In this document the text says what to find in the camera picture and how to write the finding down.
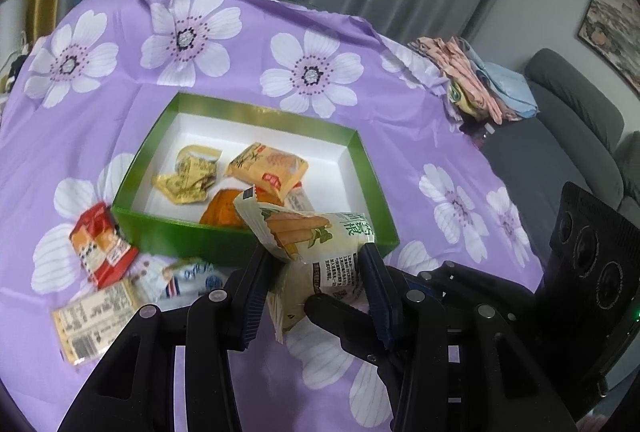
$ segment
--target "box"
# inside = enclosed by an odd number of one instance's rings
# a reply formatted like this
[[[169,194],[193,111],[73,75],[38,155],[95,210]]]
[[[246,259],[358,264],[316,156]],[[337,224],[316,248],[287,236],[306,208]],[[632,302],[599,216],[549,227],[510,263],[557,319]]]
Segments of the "box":
[[[309,162],[303,188],[318,212],[356,212],[369,219],[385,256],[399,243],[396,226],[357,131],[271,108],[179,92],[138,150],[111,207],[120,231],[142,252],[199,256],[220,266],[244,266],[257,239],[250,230],[198,224],[221,188],[247,188],[223,177],[226,166],[255,141]],[[151,177],[172,173],[189,144],[222,151],[218,180],[206,202],[173,205]]]

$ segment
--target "orange package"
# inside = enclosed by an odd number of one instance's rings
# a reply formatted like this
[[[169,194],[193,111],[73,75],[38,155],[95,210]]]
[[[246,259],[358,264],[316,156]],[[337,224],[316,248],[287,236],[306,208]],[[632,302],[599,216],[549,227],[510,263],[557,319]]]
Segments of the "orange package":
[[[245,228],[246,225],[238,216],[234,206],[234,199],[240,193],[242,193],[242,190],[220,190],[220,192],[213,197],[209,206],[207,206],[206,211],[200,218],[200,224]],[[264,190],[256,189],[256,197],[262,203],[271,203],[272,205],[283,206],[281,200]]]
[[[80,257],[82,268],[98,289],[119,281],[138,254],[137,248],[116,233],[104,202],[80,216],[69,240]]]
[[[225,175],[256,185],[284,202],[308,168],[301,157],[256,142],[229,164]]]

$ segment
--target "sofa cushion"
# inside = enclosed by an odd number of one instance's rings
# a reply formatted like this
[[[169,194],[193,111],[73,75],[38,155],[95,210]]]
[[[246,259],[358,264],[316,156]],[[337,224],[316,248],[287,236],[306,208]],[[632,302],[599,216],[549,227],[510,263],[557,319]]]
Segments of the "sofa cushion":
[[[640,228],[640,205],[635,199],[623,197],[618,213]]]
[[[543,267],[551,248],[562,187],[567,181],[590,191],[575,164],[537,118],[496,128],[482,146],[494,173],[504,181],[531,249]]]
[[[567,104],[612,153],[625,126],[622,114],[576,68],[551,49],[541,49],[529,61],[525,76]]]
[[[574,162],[591,192],[618,208],[623,196],[622,176],[611,154],[562,100],[532,80],[529,85],[540,108],[538,118]]]
[[[636,130],[629,141],[616,152],[616,161],[622,173],[625,192],[640,203],[640,130]]]

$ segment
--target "pile of clothes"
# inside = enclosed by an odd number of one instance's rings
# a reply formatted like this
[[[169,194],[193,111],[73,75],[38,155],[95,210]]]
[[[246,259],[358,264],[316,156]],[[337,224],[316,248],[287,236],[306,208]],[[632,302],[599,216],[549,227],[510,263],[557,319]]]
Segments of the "pile of clothes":
[[[409,47],[431,60],[450,79],[449,101],[477,122],[516,122],[538,113],[524,76],[483,62],[463,38],[445,42],[421,37]]]

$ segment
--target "light blue cloth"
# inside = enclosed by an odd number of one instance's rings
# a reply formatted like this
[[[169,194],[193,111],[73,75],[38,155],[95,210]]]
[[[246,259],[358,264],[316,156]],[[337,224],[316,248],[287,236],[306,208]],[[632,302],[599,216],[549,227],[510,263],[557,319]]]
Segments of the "light blue cloth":
[[[485,86],[488,86],[507,107],[521,118],[533,118],[538,113],[529,84],[524,76],[498,64],[485,63],[463,38],[458,39],[471,67]]]

